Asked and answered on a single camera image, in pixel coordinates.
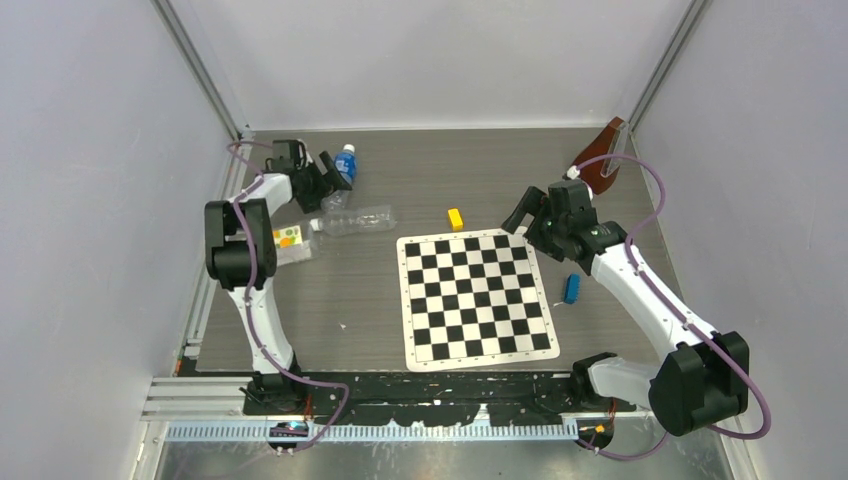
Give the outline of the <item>blue label water bottle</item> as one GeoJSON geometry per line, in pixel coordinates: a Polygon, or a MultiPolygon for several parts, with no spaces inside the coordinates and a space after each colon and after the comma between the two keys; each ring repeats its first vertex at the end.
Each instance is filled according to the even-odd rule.
{"type": "Polygon", "coordinates": [[[322,201],[325,212],[343,210],[347,207],[352,193],[352,187],[357,175],[356,148],[353,144],[345,144],[340,152],[333,158],[333,165],[340,177],[349,189],[335,189],[334,192],[322,201]]]}

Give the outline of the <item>fruit label plastic bottle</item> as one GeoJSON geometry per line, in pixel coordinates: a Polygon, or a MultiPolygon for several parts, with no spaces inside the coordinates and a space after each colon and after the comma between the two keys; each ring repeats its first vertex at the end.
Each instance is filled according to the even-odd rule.
{"type": "Polygon", "coordinates": [[[314,231],[308,222],[274,229],[272,235],[278,266],[304,262],[317,254],[314,231]]]}

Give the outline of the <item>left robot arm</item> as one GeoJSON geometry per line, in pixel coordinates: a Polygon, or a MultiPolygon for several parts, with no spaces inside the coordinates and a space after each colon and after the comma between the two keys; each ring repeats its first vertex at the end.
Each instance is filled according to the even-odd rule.
{"type": "Polygon", "coordinates": [[[293,414],[305,405],[309,387],[343,393],[349,388],[310,380],[300,373],[274,295],[278,245],[271,217],[290,203],[312,213],[324,198],[352,186],[328,153],[314,160],[300,139],[275,140],[268,147],[270,157],[254,169],[248,186],[229,198],[205,204],[205,267],[230,296],[245,328],[252,364],[247,392],[268,394],[280,412],[293,414]]]}

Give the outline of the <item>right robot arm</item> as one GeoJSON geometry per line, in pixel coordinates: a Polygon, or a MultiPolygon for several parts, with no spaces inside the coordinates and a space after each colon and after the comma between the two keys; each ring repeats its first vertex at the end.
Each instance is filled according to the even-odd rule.
{"type": "Polygon", "coordinates": [[[747,410],[747,342],[696,315],[628,243],[617,222],[599,221],[584,182],[528,187],[501,227],[556,261],[576,263],[624,307],[658,356],[658,365],[611,352],[575,362],[570,392],[577,406],[591,411],[609,398],[622,400],[651,410],[676,437],[747,410]]]}

